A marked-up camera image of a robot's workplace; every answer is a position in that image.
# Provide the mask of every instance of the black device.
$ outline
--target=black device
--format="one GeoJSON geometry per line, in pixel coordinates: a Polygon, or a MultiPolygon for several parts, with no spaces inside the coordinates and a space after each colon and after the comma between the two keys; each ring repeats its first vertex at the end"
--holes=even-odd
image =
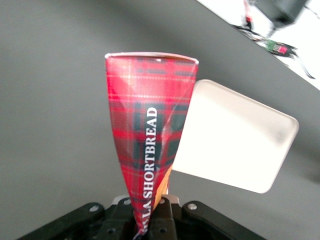
{"type": "MultiPolygon", "coordinates": [[[[88,203],[18,240],[132,240],[135,220],[127,196],[105,209],[88,203]]],[[[199,201],[182,207],[164,195],[154,210],[148,232],[139,240],[266,240],[199,201]]]]}
{"type": "Polygon", "coordinates": [[[307,0],[256,0],[255,6],[281,28],[295,22],[307,0]]]}

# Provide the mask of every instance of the tartan packaging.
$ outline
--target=tartan packaging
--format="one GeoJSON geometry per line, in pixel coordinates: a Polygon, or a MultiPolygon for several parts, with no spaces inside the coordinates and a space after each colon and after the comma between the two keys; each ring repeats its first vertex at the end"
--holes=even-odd
{"type": "Polygon", "coordinates": [[[138,233],[168,187],[196,81],[194,58],[157,52],[105,56],[114,143],[138,233]]]}

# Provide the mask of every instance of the screw head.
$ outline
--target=screw head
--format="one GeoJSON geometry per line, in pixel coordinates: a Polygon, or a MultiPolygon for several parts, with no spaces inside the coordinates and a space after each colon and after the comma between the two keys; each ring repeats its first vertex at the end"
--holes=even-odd
{"type": "Polygon", "coordinates": [[[190,204],[188,205],[188,209],[190,209],[190,210],[196,210],[196,209],[197,209],[197,205],[195,205],[194,203],[190,203],[190,204]]]}
{"type": "Polygon", "coordinates": [[[131,204],[131,200],[130,200],[130,199],[125,200],[125,201],[123,202],[123,204],[124,204],[124,205],[129,205],[129,204],[131,204]]]}
{"type": "Polygon", "coordinates": [[[89,212],[93,213],[93,212],[97,211],[98,209],[99,209],[99,206],[94,205],[94,206],[89,208],[89,212]]]}

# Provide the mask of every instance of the white surface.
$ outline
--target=white surface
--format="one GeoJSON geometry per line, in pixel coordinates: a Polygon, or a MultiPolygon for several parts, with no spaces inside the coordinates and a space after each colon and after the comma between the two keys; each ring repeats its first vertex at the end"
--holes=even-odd
{"type": "MultiPolygon", "coordinates": [[[[230,24],[239,26],[244,24],[245,7],[243,0],[197,1],[230,24]]],[[[319,0],[310,0],[306,5],[320,15],[319,0]]],[[[266,36],[272,27],[271,22],[256,7],[251,8],[251,14],[253,31],[266,36]]],[[[310,10],[303,8],[295,24],[279,29],[270,39],[298,48],[298,55],[301,57],[309,73],[316,79],[307,77],[297,60],[285,57],[277,58],[320,90],[320,20],[317,16],[310,10]]]]}
{"type": "Polygon", "coordinates": [[[298,121],[211,80],[196,83],[173,169],[267,192],[298,121]]]}

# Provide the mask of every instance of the white rounded rectangle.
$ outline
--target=white rounded rectangle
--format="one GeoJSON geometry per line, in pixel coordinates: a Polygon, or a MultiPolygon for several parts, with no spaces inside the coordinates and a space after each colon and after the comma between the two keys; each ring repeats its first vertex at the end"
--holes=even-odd
{"type": "Polygon", "coordinates": [[[195,84],[173,170],[267,192],[298,121],[211,80],[195,84]]]}

